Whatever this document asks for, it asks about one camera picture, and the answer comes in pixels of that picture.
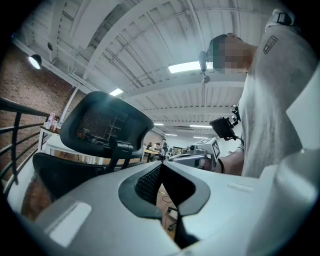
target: logo patch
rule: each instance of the logo patch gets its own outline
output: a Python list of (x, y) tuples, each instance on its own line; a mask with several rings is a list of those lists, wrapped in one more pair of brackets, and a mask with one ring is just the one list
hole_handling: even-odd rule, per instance
[(269, 38), (269, 40), (266, 42), (264, 48), (263, 48), (263, 52), (265, 54), (268, 54), (268, 52), (271, 50), (272, 46), (275, 45), (275, 43), (278, 41), (278, 39), (275, 36), (271, 36)]

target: white table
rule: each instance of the white table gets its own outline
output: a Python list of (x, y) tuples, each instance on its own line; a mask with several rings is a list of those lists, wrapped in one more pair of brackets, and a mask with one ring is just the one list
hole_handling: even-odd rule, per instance
[(42, 139), (44, 137), (44, 134), (48, 134), (48, 136), (50, 137), (51, 135), (56, 134), (56, 133), (54, 133), (53, 131), (50, 131), (48, 129), (45, 129), (42, 126), (40, 127), (39, 142), (38, 142), (38, 152), (42, 151)]
[[(87, 155), (83, 154), (80, 152), (77, 152), (67, 146), (65, 146), (61, 139), (60, 136), (56, 133), (52, 132), (52, 135), (50, 138), (47, 139), (46, 141), (46, 146), (45, 146), (45, 152), (51, 156), (55, 155), (55, 150), (66, 152), (69, 154), (74, 154), (74, 155), (81, 155), (82, 156), (82, 161), (84, 161), (84, 158), (87, 157), (87, 162), (88, 164), (94, 164), (96, 157), (93, 155)], [(103, 158), (98, 157), (98, 165), (102, 165), (103, 163)]]

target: hair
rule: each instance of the hair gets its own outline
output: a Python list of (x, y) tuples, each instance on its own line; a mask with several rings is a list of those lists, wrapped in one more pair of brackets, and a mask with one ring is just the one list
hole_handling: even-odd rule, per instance
[(225, 66), (225, 53), (223, 50), (219, 50), (219, 45), (224, 44), (228, 36), (226, 34), (221, 34), (210, 41), (209, 50), (206, 53), (207, 62), (212, 62), (213, 68), (221, 72)]

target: black mesh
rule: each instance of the black mesh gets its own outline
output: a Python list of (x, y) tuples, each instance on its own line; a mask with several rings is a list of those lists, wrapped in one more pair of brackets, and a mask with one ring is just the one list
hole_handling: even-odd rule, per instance
[(75, 136), (110, 149), (111, 139), (118, 138), (127, 118), (127, 114), (112, 107), (93, 105), (83, 115)]
[(161, 165), (139, 178), (134, 186), (135, 192), (140, 198), (154, 205), (157, 203), (157, 194), (162, 183), (160, 168)]

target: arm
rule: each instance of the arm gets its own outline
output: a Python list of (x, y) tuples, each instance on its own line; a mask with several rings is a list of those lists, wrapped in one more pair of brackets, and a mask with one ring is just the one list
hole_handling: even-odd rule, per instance
[[(228, 156), (220, 157), (220, 159), (224, 165), (225, 174), (241, 176), (245, 162), (245, 154), (241, 149), (237, 149)], [(222, 173), (222, 167), (219, 162), (217, 162), (214, 172)]]

